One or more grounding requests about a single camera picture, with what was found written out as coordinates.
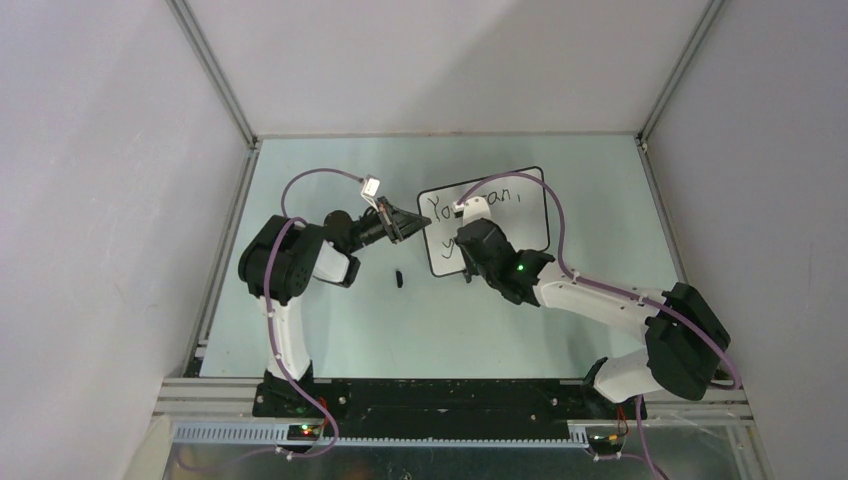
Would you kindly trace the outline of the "black framed whiteboard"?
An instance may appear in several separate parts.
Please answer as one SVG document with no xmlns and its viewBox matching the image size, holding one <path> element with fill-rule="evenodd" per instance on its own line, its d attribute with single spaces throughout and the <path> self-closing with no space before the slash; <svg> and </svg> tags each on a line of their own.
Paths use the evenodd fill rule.
<svg viewBox="0 0 848 480">
<path fill-rule="evenodd" d="M 431 220 L 424 230 L 430 270 L 436 277 L 460 273 L 465 264 L 454 237 L 461 219 L 452 205 L 479 179 L 451 184 L 418 194 L 419 213 Z M 473 196 L 486 201 L 492 220 L 501 227 L 516 250 L 545 250 L 550 245 L 547 200 L 543 187 L 531 180 L 509 176 L 486 183 Z"/>
</svg>

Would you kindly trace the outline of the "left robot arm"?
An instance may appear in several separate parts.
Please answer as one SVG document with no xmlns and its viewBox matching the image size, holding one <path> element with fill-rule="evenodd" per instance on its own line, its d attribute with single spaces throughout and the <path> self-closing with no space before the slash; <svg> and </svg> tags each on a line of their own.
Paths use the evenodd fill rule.
<svg viewBox="0 0 848 480">
<path fill-rule="evenodd" d="M 310 282 L 348 288 L 361 266 L 356 252 L 382 239 L 401 243 L 431 223 L 379 197 L 357 218 L 334 210 L 321 224 L 314 224 L 300 217 L 273 215 L 250 241 L 237 273 L 268 321 L 267 372 L 289 379 L 280 387 L 277 402 L 290 415 L 304 416 L 316 403 L 315 388 L 301 380 L 312 365 L 301 306 Z"/>
</svg>

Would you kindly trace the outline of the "aluminium frame rail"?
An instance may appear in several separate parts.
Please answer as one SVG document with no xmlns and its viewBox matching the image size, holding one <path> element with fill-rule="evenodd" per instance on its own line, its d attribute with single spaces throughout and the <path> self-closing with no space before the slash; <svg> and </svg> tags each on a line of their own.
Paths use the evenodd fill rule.
<svg viewBox="0 0 848 480">
<path fill-rule="evenodd" d="M 415 413 L 374 407 L 332 427 L 311 414 L 256 417 L 255 405 L 266 404 L 255 379 L 178 378 L 164 381 L 154 406 L 157 417 L 174 423 L 178 442 L 281 445 L 307 449 L 335 439 L 340 446 L 387 447 L 524 447 L 584 448 L 593 433 L 621 430 L 634 438 L 637 428 L 709 427 L 745 430 L 754 424 L 752 410 L 741 392 L 710 391 L 701 401 L 674 399 L 656 392 L 644 399 L 642 418 L 634 411 L 624 419 L 580 418 L 563 412 L 560 399 L 543 402 L 541 409 L 524 407 L 491 413 L 438 408 Z"/>
</svg>

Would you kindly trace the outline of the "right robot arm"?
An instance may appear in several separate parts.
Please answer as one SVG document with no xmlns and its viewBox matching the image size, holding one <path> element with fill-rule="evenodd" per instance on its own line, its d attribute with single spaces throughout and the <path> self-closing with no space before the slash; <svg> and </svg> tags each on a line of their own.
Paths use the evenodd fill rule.
<svg viewBox="0 0 848 480">
<path fill-rule="evenodd" d="M 637 351 L 593 364 L 581 392 L 591 416 L 606 418 L 622 402 L 659 390 L 698 401 L 712 388 L 731 337 L 694 287 L 678 282 L 648 291 L 592 280 L 548 253 L 514 249 L 489 219 L 460 227 L 455 242 L 467 274 L 505 300 L 576 313 L 641 342 Z"/>
</svg>

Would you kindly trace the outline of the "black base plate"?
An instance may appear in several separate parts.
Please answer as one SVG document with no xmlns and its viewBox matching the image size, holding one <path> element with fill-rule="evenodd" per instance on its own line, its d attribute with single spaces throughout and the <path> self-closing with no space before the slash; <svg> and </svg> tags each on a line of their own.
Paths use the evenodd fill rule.
<svg viewBox="0 0 848 480">
<path fill-rule="evenodd" d="M 368 440 L 568 440 L 577 420 L 633 420 L 634 400 L 615 404 L 582 384 L 557 379 L 331 379 L 298 384 L 266 375 L 252 414 L 263 418 L 335 418 L 343 438 Z"/>
</svg>

